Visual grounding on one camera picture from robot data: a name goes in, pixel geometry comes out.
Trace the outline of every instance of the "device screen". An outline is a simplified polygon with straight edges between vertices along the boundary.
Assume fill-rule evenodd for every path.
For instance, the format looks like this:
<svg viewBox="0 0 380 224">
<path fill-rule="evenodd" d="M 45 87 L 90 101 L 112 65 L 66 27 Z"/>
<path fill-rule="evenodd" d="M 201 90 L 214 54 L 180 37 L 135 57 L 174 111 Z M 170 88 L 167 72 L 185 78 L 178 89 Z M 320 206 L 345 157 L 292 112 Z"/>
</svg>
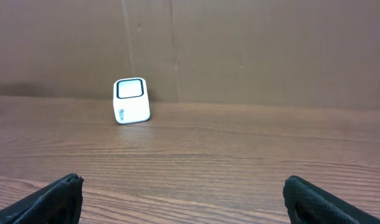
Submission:
<svg viewBox="0 0 380 224">
<path fill-rule="evenodd" d="M 141 96 L 143 94 L 143 85 L 140 79 L 123 80 L 118 82 L 118 97 L 129 98 Z"/>
</svg>

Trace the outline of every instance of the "blue logo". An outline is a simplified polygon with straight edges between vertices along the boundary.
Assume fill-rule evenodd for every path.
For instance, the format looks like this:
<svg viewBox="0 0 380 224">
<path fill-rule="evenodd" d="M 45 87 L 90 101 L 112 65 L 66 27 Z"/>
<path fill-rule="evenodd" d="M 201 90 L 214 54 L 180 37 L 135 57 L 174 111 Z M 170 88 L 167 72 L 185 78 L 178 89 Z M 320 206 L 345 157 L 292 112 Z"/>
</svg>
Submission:
<svg viewBox="0 0 380 224">
<path fill-rule="evenodd" d="M 120 109 L 120 119 L 121 119 L 121 121 L 123 121 L 123 109 Z"/>
</svg>

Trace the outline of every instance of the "white plastic casing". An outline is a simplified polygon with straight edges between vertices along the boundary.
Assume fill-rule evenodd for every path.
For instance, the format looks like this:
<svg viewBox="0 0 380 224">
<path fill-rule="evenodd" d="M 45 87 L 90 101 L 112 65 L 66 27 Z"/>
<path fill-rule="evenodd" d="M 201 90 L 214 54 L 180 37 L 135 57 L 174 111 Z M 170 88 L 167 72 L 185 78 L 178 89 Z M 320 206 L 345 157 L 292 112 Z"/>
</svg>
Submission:
<svg viewBox="0 0 380 224">
<path fill-rule="evenodd" d="M 147 121 L 150 118 L 147 85 L 142 78 L 125 78 L 113 86 L 115 119 L 120 124 Z"/>
</svg>

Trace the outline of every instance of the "wall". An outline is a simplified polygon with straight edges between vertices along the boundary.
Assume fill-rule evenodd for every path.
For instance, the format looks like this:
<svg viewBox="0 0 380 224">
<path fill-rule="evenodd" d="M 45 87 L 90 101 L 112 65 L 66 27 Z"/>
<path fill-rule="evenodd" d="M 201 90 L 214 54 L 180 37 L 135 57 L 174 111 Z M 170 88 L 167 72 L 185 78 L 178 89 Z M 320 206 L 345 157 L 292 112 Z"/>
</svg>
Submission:
<svg viewBox="0 0 380 224">
<path fill-rule="evenodd" d="M 0 94 L 380 109 L 380 0 L 0 0 Z"/>
</svg>

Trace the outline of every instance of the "wooden tabletop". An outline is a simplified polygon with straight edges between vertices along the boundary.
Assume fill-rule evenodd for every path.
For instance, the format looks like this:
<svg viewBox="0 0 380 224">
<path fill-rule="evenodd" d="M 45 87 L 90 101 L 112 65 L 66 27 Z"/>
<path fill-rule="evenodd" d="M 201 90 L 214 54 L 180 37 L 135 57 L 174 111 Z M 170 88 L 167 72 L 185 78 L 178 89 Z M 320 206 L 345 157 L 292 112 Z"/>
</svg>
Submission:
<svg viewBox="0 0 380 224">
<path fill-rule="evenodd" d="M 81 223 L 289 223 L 299 175 L 380 218 L 380 111 L 0 96 L 0 209 L 75 172 Z"/>
</svg>

